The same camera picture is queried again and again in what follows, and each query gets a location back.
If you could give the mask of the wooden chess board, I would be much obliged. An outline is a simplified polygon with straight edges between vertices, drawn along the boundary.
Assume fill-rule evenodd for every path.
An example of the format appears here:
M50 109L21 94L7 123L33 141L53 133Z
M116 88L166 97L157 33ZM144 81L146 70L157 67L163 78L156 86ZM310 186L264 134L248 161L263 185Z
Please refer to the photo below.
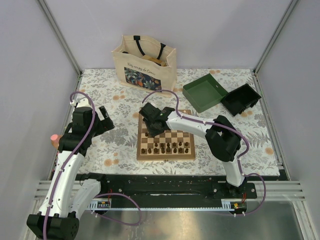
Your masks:
M152 137L138 118L136 158L138 161L193 161L196 159L194 135L181 130L166 130Z

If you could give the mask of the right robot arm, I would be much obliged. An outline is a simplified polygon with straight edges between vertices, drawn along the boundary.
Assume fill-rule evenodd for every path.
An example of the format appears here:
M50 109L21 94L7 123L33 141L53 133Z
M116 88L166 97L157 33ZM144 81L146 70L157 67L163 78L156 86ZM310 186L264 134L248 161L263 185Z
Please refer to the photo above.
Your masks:
M206 140L212 155L222 161L225 173L225 193L239 198L246 191L245 177L240 173L235 155L240 150L241 137L222 115L214 120L190 116L172 107L159 109L146 103L139 111L151 136L157 136L167 130L183 131Z

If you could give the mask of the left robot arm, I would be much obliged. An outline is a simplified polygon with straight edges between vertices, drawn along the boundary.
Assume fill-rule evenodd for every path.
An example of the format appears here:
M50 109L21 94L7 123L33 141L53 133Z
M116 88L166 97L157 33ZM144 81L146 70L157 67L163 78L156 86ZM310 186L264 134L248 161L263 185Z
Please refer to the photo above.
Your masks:
M26 224L38 239L73 240L80 218L92 199L107 195L109 186L105 176L91 173L83 180L75 195L72 190L92 139L114 129L104 106L99 107L103 119L87 106L76 107L72 120L58 142L57 163L50 187L38 213L30 214Z

